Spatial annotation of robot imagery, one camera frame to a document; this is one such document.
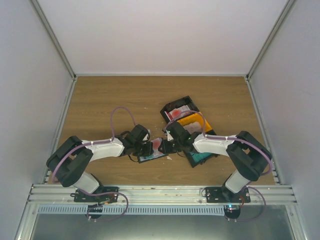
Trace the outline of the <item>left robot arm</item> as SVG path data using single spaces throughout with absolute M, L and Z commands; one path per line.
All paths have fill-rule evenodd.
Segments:
M 137 124 L 131 131 L 104 140 L 87 141 L 71 136 L 48 158 L 46 166 L 63 187 L 76 187 L 90 201 L 98 202 L 103 197 L 103 185 L 85 172 L 90 162 L 128 155 L 148 157 L 152 153 L 150 131 Z

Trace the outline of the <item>teal credit card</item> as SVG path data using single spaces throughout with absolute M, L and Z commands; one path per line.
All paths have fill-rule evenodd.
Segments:
M 154 160 L 156 159 L 155 156 L 151 155 L 151 156 L 140 156 L 138 158 L 138 162 L 139 163 L 144 163 L 144 162 L 148 162 L 148 161 L 151 161 L 151 160 Z

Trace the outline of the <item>white red VIP card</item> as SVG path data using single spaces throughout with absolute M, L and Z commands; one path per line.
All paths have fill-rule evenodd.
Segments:
M 152 155 L 155 156 L 156 158 L 164 156 L 164 154 L 159 151 L 159 147 L 161 146 L 161 143 L 162 143 L 162 138 L 160 137 L 155 138 L 151 142 L 152 142 L 152 149 L 153 149 Z

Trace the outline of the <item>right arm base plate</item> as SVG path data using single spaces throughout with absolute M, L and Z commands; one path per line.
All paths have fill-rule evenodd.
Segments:
M 247 187 L 238 193 L 232 193 L 220 186 L 204 188 L 204 195 L 207 203 L 250 203 L 250 193 Z

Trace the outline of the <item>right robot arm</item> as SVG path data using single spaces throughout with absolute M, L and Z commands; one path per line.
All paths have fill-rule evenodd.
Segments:
M 199 131 L 189 133 L 176 121 L 167 125 L 165 131 L 167 139 L 158 148 L 163 154 L 185 151 L 222 155 L 231 159 L 236 170 L 221 186 L 221 196 L 228 203 L 238 199 L 247 184 L 256 182 L 262 175 L 272 171 L 272 154 L 247 131 L 230 136 Z

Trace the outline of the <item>red white cards stack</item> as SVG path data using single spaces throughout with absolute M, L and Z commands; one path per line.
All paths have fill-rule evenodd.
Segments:
M 180 114 L 181 112 L 184 112 L 178 116 L 179 118 L 182 118 L 183 116 L 186 116 L 188 114 L 185 111 L 189 111 L 189 110 L 190 110 L 190 107 L 188 105 L 183 105 L 181 107 L 176 107 L 173 110 L 169 111 L 167 113 L 167 115 L 168 115 L 169 119 L 172 120 L 173 118 L 177 117 L 178 114 Z

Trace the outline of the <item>black leather card holder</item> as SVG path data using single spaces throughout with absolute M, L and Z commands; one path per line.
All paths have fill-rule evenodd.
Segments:
M 141 163 L 145 163 L 145 162 L 148 162 L 151 160 L 155 160 L 155 159 L 159 159 L 159 158 L 167 156 L 167 154 L 164 154 L 158 150 L 162 141 L 163 141 L 163 138 L 160 138 L 160 137 L 151 140 L 150 142 L 152 143 L 152 154 L 150 154 L 148 156 L 139 156 L 137 158 L 138 163 L 141 164 Z

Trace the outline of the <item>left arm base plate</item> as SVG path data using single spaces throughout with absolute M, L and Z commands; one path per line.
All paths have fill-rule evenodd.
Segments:
M 118 191 L 119 187 L 117 186 L 104 186 L 90 194 L 86 194 L 77 189 L 74 193 L 71 193 L 70 196 L 76 203 L 111 204 L 117 202 Z

